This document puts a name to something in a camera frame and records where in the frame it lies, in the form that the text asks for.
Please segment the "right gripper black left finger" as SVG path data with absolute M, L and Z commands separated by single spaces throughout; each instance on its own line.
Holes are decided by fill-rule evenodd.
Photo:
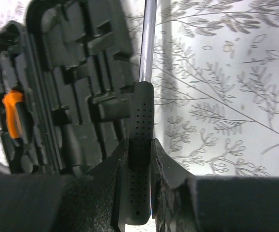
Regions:
M 87 175 L 0 174 L 0 232 L 122 232 L 128 139 Z

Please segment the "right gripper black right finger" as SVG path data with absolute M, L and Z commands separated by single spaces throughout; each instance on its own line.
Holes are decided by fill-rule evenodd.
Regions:
M 195 176 L 151 143 L 159 232 L 279 232 L 279 177 Z

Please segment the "black handled steel hammer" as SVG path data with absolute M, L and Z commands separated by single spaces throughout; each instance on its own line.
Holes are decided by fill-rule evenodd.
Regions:
M 151 83 L 157 1 L 147 0 L 143 21 L 139 82 L 134 87 L 129 134 L 128 225 L 150 218 L 150 146 L 154 129 L 154 88 Z

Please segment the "black plastic tool case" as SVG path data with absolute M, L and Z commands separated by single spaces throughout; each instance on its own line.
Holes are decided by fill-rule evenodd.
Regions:
M 118 0 L 33 0 L 0 30 L 0 138 L 12 174 L 91 170 L 127 136 L 132 43 Z M 24 94 L 28 144 L 12 139 L 4 95 Z

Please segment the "orange handled pliers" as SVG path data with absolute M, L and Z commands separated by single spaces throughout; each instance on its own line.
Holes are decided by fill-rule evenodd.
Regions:
M 24 94 L 17 90 L 7 92 L 2 103 L 5 108 L 6 125 L 12 139 L 21 138 L 23 143 L 28 144 L 32 138 L 32 120 L 28 112 Z

